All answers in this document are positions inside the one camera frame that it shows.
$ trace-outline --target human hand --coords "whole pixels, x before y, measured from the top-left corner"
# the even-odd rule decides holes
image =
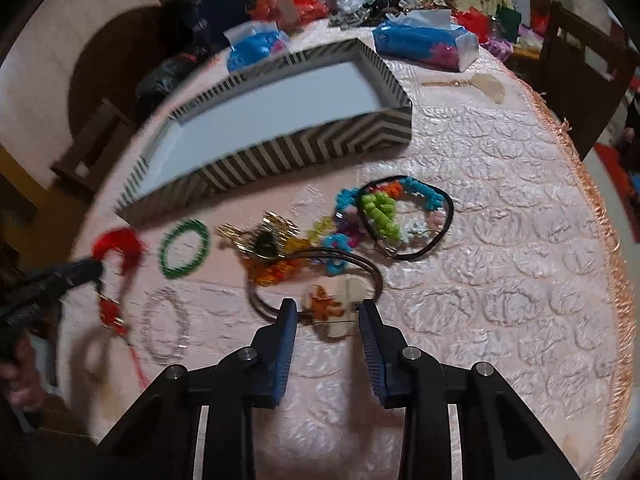
[[[40,386],[40,373],[35,365],[36,351],[26,332],[16,342],[14,355],[15,363],[0,362],[0,379],[4,379],[9,386],[5,396],[19,410],[39,410],[47,393]]]

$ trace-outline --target table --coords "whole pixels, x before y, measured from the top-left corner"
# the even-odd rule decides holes
[[[293,40],[293,49],[353,37],[373,46],[369,29],[341,32],[315,22]],[[146,373],[155,377],[162,366],[142,347],[141,314],[150,295],[164,286],[175,289],[190,318],[187,368],[215,364],[249,343],[264,323],[246,300],[238,256],[215,238],[197,272],[183,280],[164,279],[158,247],[181,218],[199,218],[213,231],[224,222],[253,226],[271,209],[306,228],[332,212],[342,187],[410,174],[446,190],[456,215],[427,258],[394,264],[376,259],[385,277],[383,319],[444,363],[492,362],[580,475],[599,475],[615,456],[628,406],[632,297],[617,235],[566,127],[482,49],[463,76],[498,77],[506,88],[501,105],[469,86],[420,86],[459,75],[401,60],[387,63],[414,103],[414,138],[401,153],[344,158],[263,180],[159,219],[141,233],[148,252],[123,304]],[[125,224],[113,213],[116,200],[162,115],[225,75],[222,55],[143,126],[96,197],[74,256],[88,254],[102,232]],[[310,92],[309,98],[321,105],[321,96]],[[117,256],[107,260],[107,295],[121,286],[118,264]],[[284,283],[265,297],[276,303],[287,294],[300,294],[299,287]],[[159,349],[175,340],[177,320],[170,306],[158,305],[153,330]],[[59,377],[71,410],[97,440],[140,393],[126,346],[100,325],[89,286],[65,300]],[[259,478],[397,477],[402,411],[378,406],[357,336],[330,344],[311,328],[299,327],[282,404],[273,412],[254,411]],[[459,479],[456,431],[452,454]]]

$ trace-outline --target floor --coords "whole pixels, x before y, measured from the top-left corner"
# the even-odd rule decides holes
[[[620,250],[626,260],[626,272],[629,280],[636,289],[635,313],[636,319],[640,315],[640,244],[636,244],[629,227],[622,202],[618,198],[607,171],[603,167],[595,150],[591,150],[584,159],[584,165],[589,171],[594,182],[600,189],[604,198],[607,212],[615,229],[620,236]],[[623,467],[633,455],[640,444],[640,336],[636,335],[634,341],[634,393],[629,407],[626,429],[622,440],[622,446],[617,458],[602,477],[602,480],[615,480],[620,475]]]

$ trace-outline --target pink tablecloth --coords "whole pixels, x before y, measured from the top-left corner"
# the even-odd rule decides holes
[[[293,48],[358,37],[370,30],[329,30],[313,23]],[[415,263],[377,259],[385,277],[380,311],[407,340],[444,363],[496,365],[542,421],[578,472],[599,475],[615,456],[631,386],[631,296],[617,235],[602,199],[572,148],[565,129],[539,96],[481,49],[463,75],[390,60],[390,69],[414,103],[413,140],[402,153],[380,151],[270,178],[184,212],[213,232],[229,222],[251,227],[266,209],[308,228],[331,214],[342,187],[388,174],[412,174],[445,189],[456,204],[450,232]],[[491,73],[506,90],[496,105],[471,86],[425,88],[426,80]],[[88,254],[103,231],[124,222],[116,200],[136,157],[164,114],[226,75],[225,56],[209,63],[141,129],[97,196],[74,256]],[[322,96],[310,98],[322,105]],[[142,346],[140,320],[158,289],[175,289],[190,320],[188,368],[215,364],[245,346],[264,322],[244,292],[244,270],[233,250],[218,247],[196,273],[169,282],[158,247],[180,218],[161,218],[141,233],[148,253],[123,306],[143,367],[162,366]],[[189,241],[175,250],[188,251]],[[120,287],[108,261],[107,293]],[[282,284],[265,297],[299,297]],[[158,305],[154,343],[166,351],[177,336],[170,306]],[[79,288],[65,300],[59,375],[70,408],[103,437],[140,394],[126,346],[108,339],[98,320],[95,293]],[[461,478],[460,441],[452,414],[454,478]],[[320,341],[300,327],[287,393],[273,412],[255,413],[259,478],[396,478],[401,410],[385,412],[372,394],[357,336]]]

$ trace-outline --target silver bolt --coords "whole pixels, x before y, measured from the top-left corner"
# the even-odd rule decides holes
[[[182,368],[180,365],[172,365],[164,371],[164,376],[168,379],[177,379],[181,377],[183,373],[184,368]]]
[[[238,357],[241,361],[251,361],[258,355],[258,351],[250,346],[245,346],[238,350]]]
[[[411,361],[419,358],[422,355],[422,351],[415,346],[407,346],[402,349],[402,355],[407,359],[411,359]]]
[[[480,361],[476,365],[476,372],[478,372],[480,375],[488,377],[492,373],[494,373],[494,367],[492,367],[489,363],[485,363],[484,361]]]

